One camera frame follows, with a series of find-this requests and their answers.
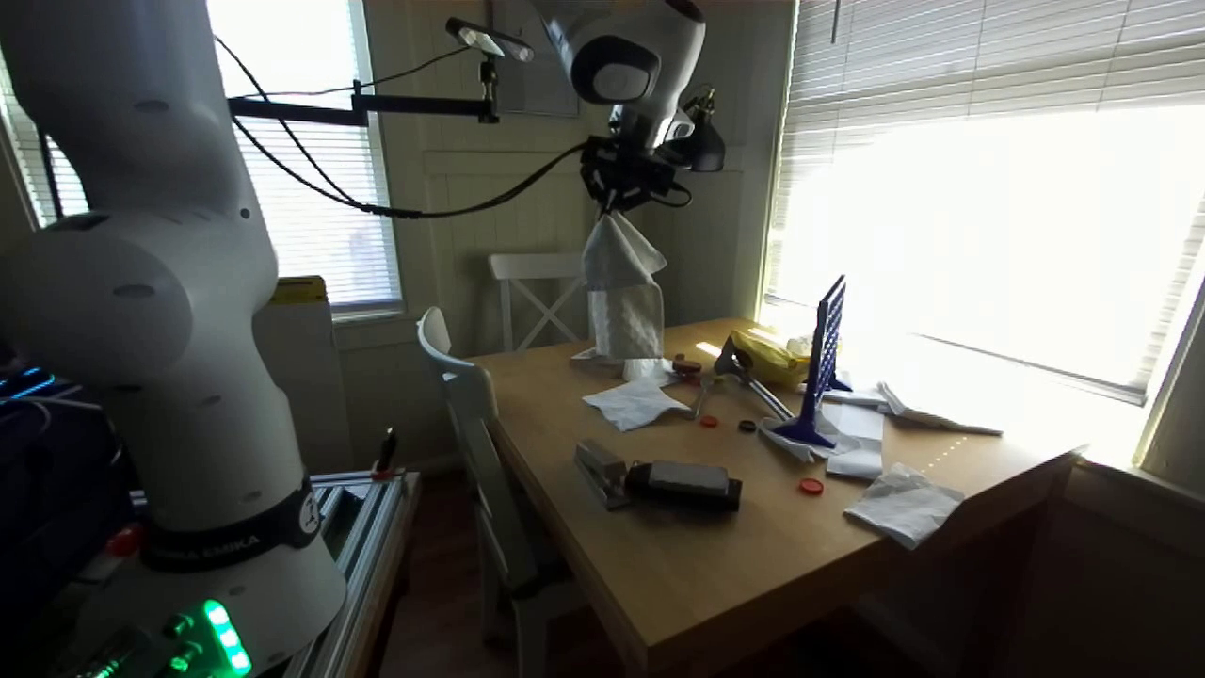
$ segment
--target white chair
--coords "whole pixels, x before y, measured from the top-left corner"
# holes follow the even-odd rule
[[[572,298],[584,290],[580,279],[580,252],[493,252],[490,271],[501,290],[501,347],[523,350],[538,339],[542,328],[557,328],[561,339],[580,339],[565,313],[572,309]],[[527,335],[516,343],[520,309],[516,298],[523,298],[535,313]]]
[[[584,599],[497,456],[497,403],[490,373],[452,354],[452,335],[441,309],[422,313],[418,343],[441,369],[463,467],[478,490],[486,633],[497,629],[497,599],[505,599],[516,622],[520,678],[538,678],[546,667],[550,622],[584,606]]]

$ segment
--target floor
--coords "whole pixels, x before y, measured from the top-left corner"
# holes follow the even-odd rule
[[[471,524],[471,486],[463,475],[422,478],[407,588],[395,599],[380,678],[512,678],[516,659],[505,640],[478,633],[478,546]],[[584,610],[550,629],[546,674],[610,678],[621,674],[603,625]],[[915,678],[866,625],[836,614],[787,644],[723,670],[723,678]]]

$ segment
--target wooden table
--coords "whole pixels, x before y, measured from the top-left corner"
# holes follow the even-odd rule
[[[708,347],[719,350],[731,328],[738,320],[670,328],[667,354],[712,365]],[[712,396],[715,429],[689,414],[667,414],[621,433],[584,403],[584,396],[621,384],[618,373],[576,365],[576,350],[490,354],[482,365],[497,388],[501,452],[546,516],[629,674],[723,670],[885,584],[885,576],[1043,505],[1077,460],[1069,444],[1051,441],[889,429],[885,463],[968,493],[934,539],[904,550],[844,516],[862,497],[859,482],[828,478],[825,497],[802,497],[798,478],[821,478],[821,467],[738,433],[742,418],[764,418],[742,388]],[[682,403],[693,399],[689,384],[667,392]],[[742,509],[734,516],[648,505],[606,512],[572,467],[572,448],[584,437],[629,463],[719,463],[742,478]]]

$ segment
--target black cable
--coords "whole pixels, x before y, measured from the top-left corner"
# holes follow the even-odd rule
[[[414,64],[414,68],[403,68],[403,72],[380,75],[380,79],[373,79],[373,83],[365,83],[365,87],[384,87],[384,83],[392,83],[392,79],[410,79],[410,75],[418,75],[418,72],[426,72],[426,68],[433,68],[433,64],[441,64],[441,60],[459,57],[459,53],[467,53],[467,45],[456,45],[456,49],[448,49],[448,53],[437,53],[437,57],[429,57],[429,60],[422,60],[422,64]]]
[[[282,170],[286,177],[294,177],[294,181],[305,185],[309,192],[316,192],[316,196],[324,196],[324,200],[331,200],[331,203],[365,211],[365,215],[410,218],[410,222],[418,222],[418,218],[456,218],[456,215],[474,215],[474,211],[490,211],[490,207],[497,207],[497,203],[508,203],[508,200],[516,200],[520,192],[527,192],[535,181],[542,181],[557,162],[565,162],[569,154],[584,151],[584,143],[565,147],[561,154],[554,154],[550,162],[542,162],[535,173],[527,173],[520,185],[505,188],[505,192],[493,196],[493,200],[482,200],[482,203],[471,203],[471,207],[452,207],[452,211],[407,211],[407,207],[343,200],[343,196],[313,185],[313,181],[301,177],[297,170],[290,170],[282,158],[275,158],[241,121],[233,121],[233,128],[237,128],[275,170]]]
[[[252,68],[249,68],[218,34],[215,34],[215,41],[218,41],[222,53],[241,68],[241,75],[260,90],[260,98],[271,102],[267,90],[260,87],[260,79],[252,75]],[[407,72],[422,72],[422,68],[429,68],[429,64],[437,64],[437,60],[448,60],[448,57],[456,57],[456,53],[463,53],[463,49],[441,53],[441,57],[418,64],[418,68],[407,68]],[[290,128],[286,121],[279,121],[279,124],[282,124],[282,132],[294,139],[294,147],[305,154],[305,162],[328,181],[328,188],[320,188],[320,185],[313,185],[309,177],[301,177],[297,170],[290,170],[279,154],[271,154],[271,151],[233,117],[233,128],[237,128],[271,166],[279,166],[286,177],[294,177],[297,185],[305,185],[309,192],[316,192],[316,196],[324,196],[324,200],[331,200],[331,203],[343,203],[343,207],[354,207],[354,211],[365,211],[365,215],[384,215],[384,218],[456,218],[456,215],[490,211],[490,207],[497,207],[497,203],[516,200],[516,196],[527,192],[535,181],[542,181],[557,162],[565,162],[569,154],[576,154],[576,151],[587,147],[587,143],[576,143],[576,147],[561,151],[557,158],[550,158],[546,166],[538,166],[535,173],[527,173],[520,185],[512,185],[508,192],[501,192],[501,196],[493,196],[493,200],[482,200],[482,203],[471,203],[471,207],[452,207],[452,211],[407,211],[407,207],[362,203],[362,200],[354,200],[350,192],[343,192],[339,181],[331,181],[331,173],[324,173],[324,166],[305,151],[305,143],[294,136],[294,128]]]
[[[237,72],[260,90],[264,102],[267,90],[260,87],[256,72],[215,34],[215,41],[222,45],[222,53],[237,64]],[[316,177],[328,181],[331,192],[339,192],[346,203],[358,203],[350,192],[343,192],[343,185],[309,154],[309,147],[294,136],[294,128],[279,117],[279,128],[294,139],[297,154],[316,170]]]
[[[305,185],[309,192],[331,200],[331,203],[343,203],[343,207],[362,207],[354,200],[343,200],[339,192],[328,192],[320,185],[313,185],[309,177],[301,177],[294,166],[286,166],[282,158],[275,158],[237,117],[233,117],[233,128],[282,173],[290,173],[297,185]]]
[[[497,192],[493,200],[471,203],[471,207],[452,207],[452,211],[395,211],[395,207],[373,207],[365,203],[362,211],[369,215],[388,215],[388,218],[456,218],[456,215],[474,215],[474,211],[490,211],[497,203],[516,200],[520,192],[527,192],[535,181],[542,181],[554,166],[561,166],[569,154],[584,151],[587,143],[572,143],[565,147],[557,158],[542,162],[535,173],[527,173],[520,185]]]
[[[392,83],[392,79],[410,79],[410,75],[418,75],[418,72],[426,72],[426,68],[433,68],[433,64],[441,64],[441,60],[459,57],[459,53],[467,53],[467,45],[448,49],[448,53],[437,53],[437,57],[429,57],[429,60],[422,60],[422,64],[414,64],[414,68],[403,68],[403,72],[392,72],[392,75],[369,79],[369,83],[362,83],[362,87],[384,87],[384,83]],[[339,94],[339,90],[354,90],[354,87],[267,90],[267,94],[271,94],[271,98],[324,98],[324,94]]]

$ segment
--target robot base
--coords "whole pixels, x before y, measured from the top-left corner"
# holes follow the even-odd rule
[[[252,561],[207,573],[158,573],[128,561],[79,614],[68,667],[94,667],[117,637],[166,640],[181,610],[218,599],[252,659],[252,670],[286,663],[313,644],[339,606],[339,576],[324,539],[290,550],[275,546]]]

